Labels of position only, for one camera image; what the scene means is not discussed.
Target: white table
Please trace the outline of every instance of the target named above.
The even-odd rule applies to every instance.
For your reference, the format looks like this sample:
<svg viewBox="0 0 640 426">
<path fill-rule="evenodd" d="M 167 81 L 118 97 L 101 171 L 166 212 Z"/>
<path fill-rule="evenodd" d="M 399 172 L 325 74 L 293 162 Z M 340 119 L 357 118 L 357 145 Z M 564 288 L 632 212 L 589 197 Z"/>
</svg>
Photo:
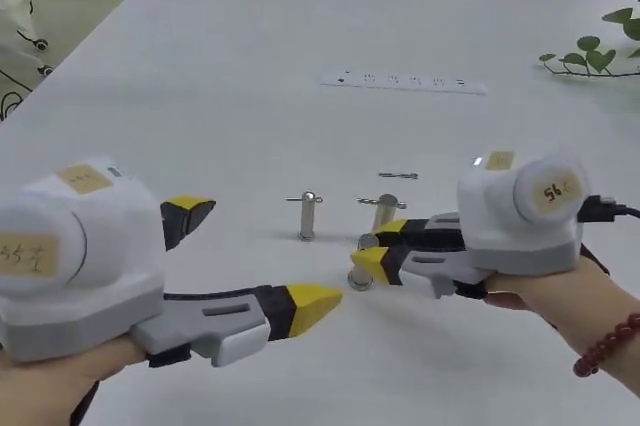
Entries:
<svg viewBox="0 0 640 426">
<path fill-rule="evenodd" d="M 410 217 L 455 208 L 456 180 L 490 147 L 582 152 L 597 191 L 640 205 L 634 78 L 564 81 L 536 65 L 633 0 L 126 0 L 1 127 L 2 190 L 109 153 L 157 194 L 212 195 L 213 216 L 167 255 L 167 288 L 318 282 L 346 287 L 370 227 L 357 196 L 395 193 Z M 483 81 L 486 97 L 332 88 L 337 66 Z M 420 181 L 379 179 L 417 171 Z M 317 239 L 295 239 L 313 189 Z M 586 239 L 640 293 L 640 224 Z M 602 426 L 638 402 L 533 315 L 461 298 L 348 292 L 306 336 L 225 369 L 133 367 L 87 417 L 125 425 Z"/>
</svg>

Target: chair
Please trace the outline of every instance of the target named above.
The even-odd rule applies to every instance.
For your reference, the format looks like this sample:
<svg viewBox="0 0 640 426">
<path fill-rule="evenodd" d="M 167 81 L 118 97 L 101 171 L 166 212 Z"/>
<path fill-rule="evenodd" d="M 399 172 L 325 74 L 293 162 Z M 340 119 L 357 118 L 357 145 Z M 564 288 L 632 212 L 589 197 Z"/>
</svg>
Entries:
<svg viewBox="0 0 640 426">
<path fill-rule="evenodd" d="M 22 39 L 31 43 L 38 50 L 44 51 L 49 43 L 38 36 L 33 26 L 31 16 L 34 3 L 35 0 L 0 0 L 0 13 L 4 13 L 5 17 L 16 25 L 17 32 Z M 53 72 L 53 68 L 44 64 L 37 56 L 15 49 L 6 43 L 0 42 L 0 56 L 13 56 L 26 60 L 43 76 L 48 76 Z"/>
</svg>

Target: handwritten label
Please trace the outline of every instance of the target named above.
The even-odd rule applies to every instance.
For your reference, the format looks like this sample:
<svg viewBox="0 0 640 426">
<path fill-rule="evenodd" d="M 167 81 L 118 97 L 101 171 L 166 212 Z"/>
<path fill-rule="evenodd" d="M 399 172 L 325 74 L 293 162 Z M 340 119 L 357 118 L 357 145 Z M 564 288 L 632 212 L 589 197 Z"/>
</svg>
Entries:
<svg viewBox="0 0 640 426">
<path fill-rule="evenodd" d="M 53 277 L 57 269 L 56 236 L 0 232 L 0 275 Z"/>
<path fill-rule="evenodd" d="M 488 171 L 507 171 L 511 169 L 515 156 L 513 151 L 494 151 L 489 155 L 484 168 Z"/>
<path fill-rule="evenodd" d="M 539 213 L 549 214 L 582 196 L 580 180 L 573 171 L 567 171 L 536 187 L 533 202 Z"/>
<path fill-rule="evenodd" d="M 58 171 L 56 175 L 78 194 L 89 194 L 113 186 L 113 183 L 88 164 L 78 164 Z"/>
</svg>

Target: metal pin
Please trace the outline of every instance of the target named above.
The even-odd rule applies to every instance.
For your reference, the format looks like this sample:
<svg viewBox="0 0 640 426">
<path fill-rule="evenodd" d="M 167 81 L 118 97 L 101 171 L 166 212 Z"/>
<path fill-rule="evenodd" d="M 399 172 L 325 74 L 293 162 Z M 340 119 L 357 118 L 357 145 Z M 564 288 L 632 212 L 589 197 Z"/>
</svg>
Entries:
<svg viewBox="0 0 640 426">
<path fill-rule="evenodd" d="M 358 198 L 360 204 L 372 204 L 377 206 L 376 216 L 373 220 L 373 228 L 375 231 L 383 224 L 393 220 L 396 214 L 396 209 L 407 209 L 406 203 L 401 203 L 392 194 L 383 194 L 378 199 L 363 199 Z M 374 234 L 364 234 L 360 236 L 358 240 L 358 249 L 368 249 L 379 245 L 378 238 Z M 353 266 L 347 276 L 349 285 L 357 291 L 366 291 L 373 286 L 373 278 L 369 273 L 363 270 L 359 266 Z"/>
<path fill-rule="evenodd" d="M 358 198 L 360 204 L 372 204 L 377 206 L 376 216 L 373 220 L 372 230 L 378 229 L 383 224 L 393 221 L 393 217 L 396 214 L 396 209 L 407 209 L 406 203 L 398 201 L 393 194 L 383 194 L 378 199 L 363 199 Z"/>
<path fill-rule="evenodd" d="M 358 249 L 375 248 L 380 245 L 378 238 L 373 234 L 363 234 L 358 240 Z M 373 278 L 359 266 L 353 266 L 347 275 L 347 281 L 356 291 L 366 291 L 373 287 Z"/>
<path fill-rule="evenodd" d="M 378 173 L 381 178 L 418 179 L 418 173 Z"/>
<path fill-rule="evenodd" d="M 302 214 L 300 215 L 300 232 L 298 237 L 301 241 L 313 241 L 313 222 L 315 218 L 316 203 L 321 203 L 323 199 L 311 191 L 306 191 L 299 198 L 285 198 L 285 201 L 297 201 L 302 203 Z"/>
</svg>

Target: white power strip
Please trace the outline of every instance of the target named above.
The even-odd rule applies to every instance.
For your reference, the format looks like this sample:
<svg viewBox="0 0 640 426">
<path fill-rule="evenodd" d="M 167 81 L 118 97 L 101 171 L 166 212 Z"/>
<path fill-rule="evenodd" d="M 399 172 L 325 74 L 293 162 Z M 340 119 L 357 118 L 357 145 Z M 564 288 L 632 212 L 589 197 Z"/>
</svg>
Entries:
<svg viewBox="0 0 640 426">
<path fill-rule="evenodd" d="M 477 81 L 444 79 L 427 74 L 398 74 L 349 69 L 322 75 L 327 86 L 351 86 L 356 88 L 401 89 L 431 93 L 487 94 L 487 88 Z"/>
</svg>

